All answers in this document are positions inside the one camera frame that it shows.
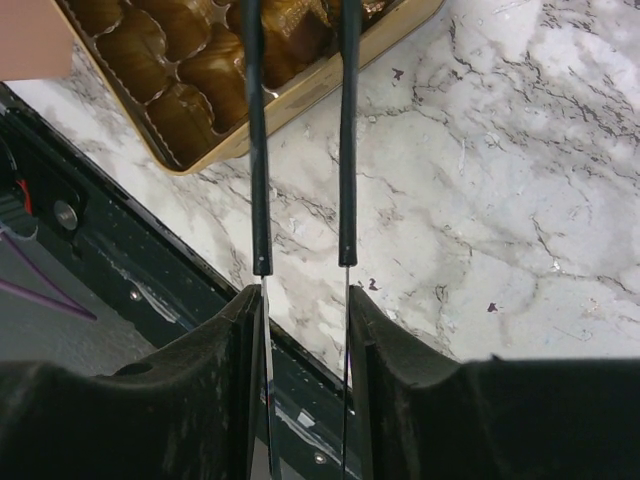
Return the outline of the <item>black metal tongs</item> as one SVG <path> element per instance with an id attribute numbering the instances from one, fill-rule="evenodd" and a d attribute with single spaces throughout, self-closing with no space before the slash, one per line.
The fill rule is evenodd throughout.
<path id="1" fill-rule="evenodd" d="M 241 3 L 249 125 L 253 273 L 261 280 L 269 475 L 272 479 L 280 479 L 282 468 L 276 430 L 275 371 L 267 292 L 267 278 L 273 274 L 273 263 L 270 175 L 262 88 L 264 33 L 261 10 L 259 1 Z M 343 1 L 340 7 L 339 23 L 339 48 L 343 72 L 339 130 L 338 264 L 345 269 L 346 292 L 350 291 L 350 269 L 357 264 L 356 112 L 361 21 L 361 3 Z"/>

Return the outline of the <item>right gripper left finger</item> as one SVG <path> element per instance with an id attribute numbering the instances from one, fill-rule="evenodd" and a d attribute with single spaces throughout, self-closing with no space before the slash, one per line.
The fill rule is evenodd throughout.
<path id="1" fill-rule="evenodd" d="M 1 366 L 5 479 L 247 479 L 260 405 L 261 292 L 111 376 Z"/>

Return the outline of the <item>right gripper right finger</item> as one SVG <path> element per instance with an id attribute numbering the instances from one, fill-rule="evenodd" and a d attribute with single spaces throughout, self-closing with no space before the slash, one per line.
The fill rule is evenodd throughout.
<path id="1" fill-rule="evenodd" d="M 349 293 L 367 479 L 635 479 L 635 359 L 456 362 Z"/>

